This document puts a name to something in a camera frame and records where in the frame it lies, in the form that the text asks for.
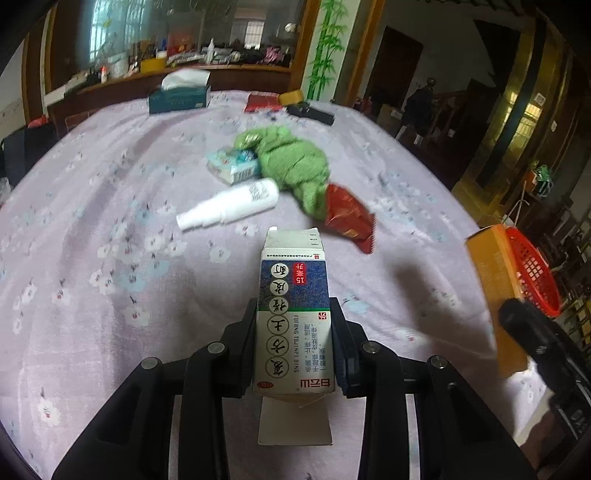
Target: green bamboo painting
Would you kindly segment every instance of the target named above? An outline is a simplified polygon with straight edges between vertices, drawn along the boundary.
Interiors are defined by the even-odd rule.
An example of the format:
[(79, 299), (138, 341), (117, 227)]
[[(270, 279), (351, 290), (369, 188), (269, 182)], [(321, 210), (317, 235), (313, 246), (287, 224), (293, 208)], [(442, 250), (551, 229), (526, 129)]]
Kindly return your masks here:
[(324, 19), (320, 26), (320, 36), (316, 45), (316, 55), (312, 62), (308, 100), (320, 100), (320, 95), (326, 86), (332, 82), (336, 74), (332, 55), (335, 51), (344, 51), (340, 37), (347, 27), (340, 21), (349, 15), (343, 0), (324, 0), (321, 5)]

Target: silver screw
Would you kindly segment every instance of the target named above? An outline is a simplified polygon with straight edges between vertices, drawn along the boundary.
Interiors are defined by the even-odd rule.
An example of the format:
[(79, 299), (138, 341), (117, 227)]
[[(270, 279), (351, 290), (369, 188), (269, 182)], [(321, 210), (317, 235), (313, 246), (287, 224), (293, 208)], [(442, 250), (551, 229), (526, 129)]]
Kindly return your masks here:
[(154, 356), (149, 356), (144, 358), (140, 365), (144, 370), (152, 370), (156, 365), (158, 365), (158, 359)]
[(441, 355), (433, 355), (431, 357), (431, 364), (435, 368), (445, 368), (447, 367), (447, 358)]
[(222, 342), (212, 342), (207, 346), (207, 351), (214, 355), (222, 353), (225, 349), (226, 345), (224, 345)]
[(374, 342), (373, 340), (370, 340), (369, 342), (364, 342), (363, 345), (361, 345), (361, 348), (366, 353), (378, 353), (379, 347), (379, 343)]

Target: red basket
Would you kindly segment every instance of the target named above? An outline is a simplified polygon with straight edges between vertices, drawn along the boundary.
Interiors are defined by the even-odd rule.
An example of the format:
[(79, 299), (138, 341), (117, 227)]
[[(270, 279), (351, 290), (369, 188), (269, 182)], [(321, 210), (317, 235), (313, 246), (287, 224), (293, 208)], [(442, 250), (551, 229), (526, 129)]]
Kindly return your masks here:
[(525, 298), (548, 317), (557, 317), (560, 314), (560, 297), (552, 272), (537, 248), (517, 228), (509, 227), (506, 234), (521, 274), (519, 282)]

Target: green cloth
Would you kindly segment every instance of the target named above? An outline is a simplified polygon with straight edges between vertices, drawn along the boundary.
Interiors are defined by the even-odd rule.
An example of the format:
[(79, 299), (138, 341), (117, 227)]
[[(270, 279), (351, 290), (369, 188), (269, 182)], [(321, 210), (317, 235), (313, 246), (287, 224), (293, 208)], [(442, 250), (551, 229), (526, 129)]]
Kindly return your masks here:
[(254, 149), (264, 177), (275, 180), (280, 190), (291, 189), (306, 214), (325, 219), (324, 194), (330, 173), (321, 149), (294, 137), (285, 127), (247, 130), (236, 137), (234, 148)]

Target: red wrapper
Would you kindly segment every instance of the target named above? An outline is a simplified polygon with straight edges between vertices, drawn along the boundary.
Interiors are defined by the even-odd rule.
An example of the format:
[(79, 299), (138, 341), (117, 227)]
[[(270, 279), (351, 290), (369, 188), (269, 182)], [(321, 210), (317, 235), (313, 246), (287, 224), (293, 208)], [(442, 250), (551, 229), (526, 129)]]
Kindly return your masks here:
[(370, 254), (373, 251), (374, 215), (347, 189), (334, 183), (326, 187), (324, 224), (350, 238), (363, 253)]
[(254, 112), (262, 108), (269, 108), (276, 112), (283, 108), (279, 104), (279, 96), (277, 94), (265, 95), (264, 93), (251, 93), (246, 102), (245, 112)]

